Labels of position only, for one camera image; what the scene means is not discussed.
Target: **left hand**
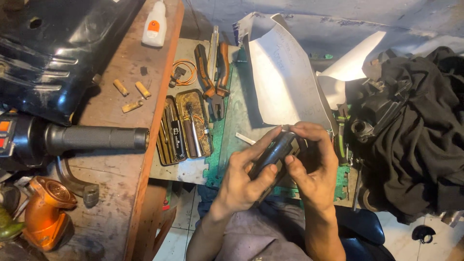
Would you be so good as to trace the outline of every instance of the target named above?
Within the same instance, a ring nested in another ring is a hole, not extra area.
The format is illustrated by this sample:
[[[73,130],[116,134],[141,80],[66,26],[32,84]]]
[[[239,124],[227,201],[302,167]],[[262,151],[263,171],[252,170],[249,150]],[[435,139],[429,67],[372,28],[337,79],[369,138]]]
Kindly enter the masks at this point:
[[[232,153],[218,196],[211,206],[211,211],[218,219],[249,209],[272,184],[277,174],[275,164],[267,165],[253,181],[250,180],[248,172],[253,167],[252,161],[264,152],[281,131],[282,127],[278,126],[267,132],[250,148]]]

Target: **black cloth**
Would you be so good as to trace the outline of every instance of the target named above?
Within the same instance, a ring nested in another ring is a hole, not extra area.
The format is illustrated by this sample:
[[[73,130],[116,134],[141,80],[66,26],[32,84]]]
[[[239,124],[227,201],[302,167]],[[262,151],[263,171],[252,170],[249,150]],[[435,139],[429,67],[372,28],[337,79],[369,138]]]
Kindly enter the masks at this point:
[[[393,58],[382,64],[387,77],[410,79],[412,92],[362,156],[390,212],[409,224],[426,213],[464,209],[464,58],[448,47],[426,58]]]

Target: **right hand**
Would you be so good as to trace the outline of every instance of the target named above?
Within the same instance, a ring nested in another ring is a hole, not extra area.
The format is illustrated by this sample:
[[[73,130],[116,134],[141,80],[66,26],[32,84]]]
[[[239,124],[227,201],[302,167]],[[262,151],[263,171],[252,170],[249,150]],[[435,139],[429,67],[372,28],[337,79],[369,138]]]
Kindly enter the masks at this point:
[[[308,174],[301,161],[293,155],[285,157],[285,164],[298,186],[305,210],[309,208],[317,213],[324,213],[334,206],[338,168],[338,158],[329,134],[321,125],[309,122],[298,122],[290,127],[290,131],[317,143],[321,162],[314,172]]]

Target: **metal bracket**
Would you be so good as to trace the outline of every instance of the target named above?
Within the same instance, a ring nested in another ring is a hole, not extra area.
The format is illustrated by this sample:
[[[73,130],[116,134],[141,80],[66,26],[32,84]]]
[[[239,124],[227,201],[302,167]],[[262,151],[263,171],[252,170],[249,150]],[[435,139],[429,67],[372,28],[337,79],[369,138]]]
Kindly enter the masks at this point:
[[[84,199],[84,205],[92,208],[98,203],[100,195],[100,186],[98,184],[85,182],[77,179],[69,169],[68,160],[56,157],[55,166],[61,183],[75,195]]]

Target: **black rubber grip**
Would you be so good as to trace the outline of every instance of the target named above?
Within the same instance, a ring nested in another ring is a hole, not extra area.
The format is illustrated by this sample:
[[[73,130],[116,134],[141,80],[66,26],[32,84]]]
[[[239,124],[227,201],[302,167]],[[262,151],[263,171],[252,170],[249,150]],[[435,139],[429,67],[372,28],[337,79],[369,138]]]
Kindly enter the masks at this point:
[[[52,156],[67,150],[146,150],[147,128],[117,128],[49,124],[45,131],[45,146]]]

